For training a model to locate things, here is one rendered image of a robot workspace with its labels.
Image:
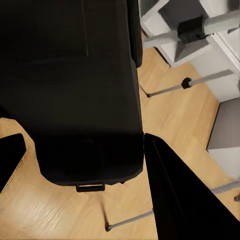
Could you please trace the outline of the camera tripod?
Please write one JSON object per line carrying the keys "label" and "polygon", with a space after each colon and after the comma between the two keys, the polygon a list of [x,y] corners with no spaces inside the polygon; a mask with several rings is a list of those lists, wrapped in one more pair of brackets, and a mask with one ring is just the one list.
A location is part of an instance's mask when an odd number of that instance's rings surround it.
{"label": "camera tripod", "polygon": [[[183,44],[207,40],[212,48],[218,53],[223,61],[229,66],[228,70],[211,74],[199,79],[192,80],[190,77],[185,78],[181,85],[177,85],[168,89],[164,89],[155,93],[147,94],[148,98],[159,94],[167,93],[177,89],[191,88],[193,85],[204,83],[213,79],[229,76],[235,74],[240,80],[240,58],[221,35],[220,32],[228,31],[231,29],[240,27],[240,9],[232,12],[224,13],[218,16],[210,17],[208,19],[205,16],[200,16],[191,20],[181,22],[177,30],[158,34],[142,40],[143,48],[150,49],[153,47],[161,46],[168,43],[174,43],[181,41]],[[240,82],[238,83],[238,89],[240,92]],[[240,187],[240,180],[235,180],[231,183],[219,186],[211,189],[215,194],[222,194],[224,192],[236,189]],[[144,213],[142,215],[127,219],[120,223],[109,225],[105,229],[107,232],[111,231],[112,228],[122,226],[127,223],[148,217],[153,215],[154,211]]]}

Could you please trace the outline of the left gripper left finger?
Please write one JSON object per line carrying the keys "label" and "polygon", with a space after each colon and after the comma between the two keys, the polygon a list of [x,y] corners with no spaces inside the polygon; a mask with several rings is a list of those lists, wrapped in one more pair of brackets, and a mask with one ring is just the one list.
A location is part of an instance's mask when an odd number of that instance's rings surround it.
{"label": "left gripper left finger", "polygon": [[26,152],[22,133],[0,138],[0,193]]}

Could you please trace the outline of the digital camera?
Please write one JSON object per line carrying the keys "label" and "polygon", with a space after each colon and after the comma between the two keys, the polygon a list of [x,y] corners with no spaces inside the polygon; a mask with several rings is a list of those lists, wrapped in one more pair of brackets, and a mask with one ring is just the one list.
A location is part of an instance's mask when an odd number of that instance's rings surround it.
{"label": "digital camera", "polygon": [[99,192],[143,172],[142,40],[139,0],[0,0],[0,118],[51,183]]}

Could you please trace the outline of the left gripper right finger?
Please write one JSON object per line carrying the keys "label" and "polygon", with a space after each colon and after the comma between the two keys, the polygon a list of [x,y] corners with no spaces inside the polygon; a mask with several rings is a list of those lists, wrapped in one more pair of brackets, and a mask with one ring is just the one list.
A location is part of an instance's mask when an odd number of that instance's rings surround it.
{"label": "left gripper right finger", "polygon": [[240,222],[160,137],[144,156],[158,240],[240,240]]}

